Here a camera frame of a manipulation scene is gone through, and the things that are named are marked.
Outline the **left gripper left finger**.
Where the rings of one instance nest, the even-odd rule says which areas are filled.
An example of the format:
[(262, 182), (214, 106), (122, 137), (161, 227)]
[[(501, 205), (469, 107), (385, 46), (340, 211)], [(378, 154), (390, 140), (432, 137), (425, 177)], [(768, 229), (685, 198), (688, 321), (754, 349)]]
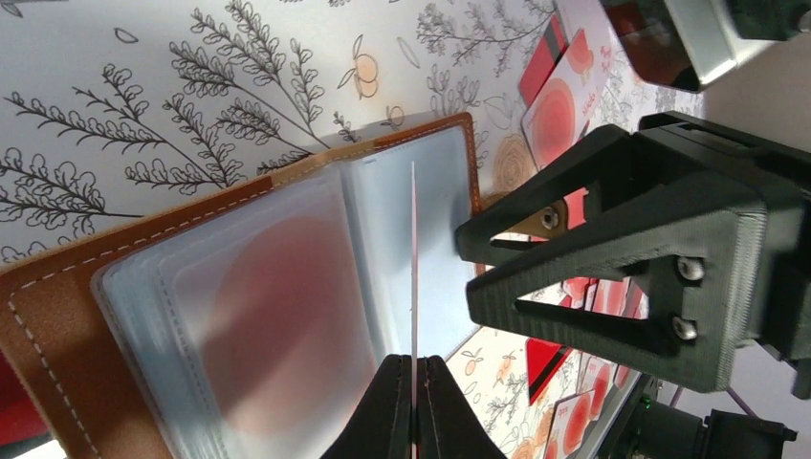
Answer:
[(411, 357), (386, 356), (343, 431), (321, 457), (409, 458), (411, 395)]

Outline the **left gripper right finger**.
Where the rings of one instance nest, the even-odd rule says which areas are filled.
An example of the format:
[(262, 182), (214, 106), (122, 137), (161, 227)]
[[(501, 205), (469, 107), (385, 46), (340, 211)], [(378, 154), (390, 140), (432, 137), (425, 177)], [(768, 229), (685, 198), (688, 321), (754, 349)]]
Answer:
[(470, 404), (438, 357), (417, 360), (417, 458), (502, 458)]

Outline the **brown leather card holder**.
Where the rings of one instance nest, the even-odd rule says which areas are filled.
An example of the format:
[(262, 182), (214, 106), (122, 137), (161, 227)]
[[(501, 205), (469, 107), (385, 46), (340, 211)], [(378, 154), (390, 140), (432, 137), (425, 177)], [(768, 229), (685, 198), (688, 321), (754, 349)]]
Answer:
[(75, 458), (322, 458), (388, 355), (475, 331), (472, 119), (318, 153), (1, 274), (1, 349)]

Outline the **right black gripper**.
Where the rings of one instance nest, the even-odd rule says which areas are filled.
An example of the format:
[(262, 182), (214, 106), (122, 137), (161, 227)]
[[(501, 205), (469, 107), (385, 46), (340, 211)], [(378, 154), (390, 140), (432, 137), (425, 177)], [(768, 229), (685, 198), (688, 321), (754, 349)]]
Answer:
[(810, 396), (810, 159), (677, 112), (644, 117), (607, 150), (586, 223), (521, 248), (498, 245), (511, 213), (466, 225), (488, 266), (471, 318), (570, 346), (697, 392), (725, 389), (755, 342)]

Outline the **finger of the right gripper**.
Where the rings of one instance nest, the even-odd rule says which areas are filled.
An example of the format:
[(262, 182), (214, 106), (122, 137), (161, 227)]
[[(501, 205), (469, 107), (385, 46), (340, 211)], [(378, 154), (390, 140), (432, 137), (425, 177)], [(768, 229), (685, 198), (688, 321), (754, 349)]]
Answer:
[[(494, 267), (560, 262), (570, 267), (646, 267), (653, 258), (641, 242), (652, 215), (643, 196), (653, 188), (653, 143), (648, 130), (616, 125), (595, 129), (536, 176), (461, 225), (462, 259)], [(548, 229), (537, 243), (494, 243), (492, 237), (540, 214), (580, 189), (587, 192), (585, 223)]]

